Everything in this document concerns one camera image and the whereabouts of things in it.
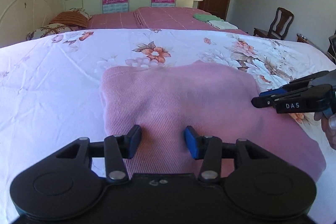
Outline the person's right hand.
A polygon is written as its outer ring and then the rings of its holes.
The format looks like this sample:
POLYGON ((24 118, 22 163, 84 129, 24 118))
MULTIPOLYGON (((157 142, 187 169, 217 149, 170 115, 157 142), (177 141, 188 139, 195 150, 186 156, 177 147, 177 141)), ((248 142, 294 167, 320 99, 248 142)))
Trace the person's right hand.
POLYGON ((314 113, 314 120, 321 121, 322 131, 325 133, 329 145, 332 149, 336 150, 336 116, 332 115, 326 118, 323 113, 314 113))

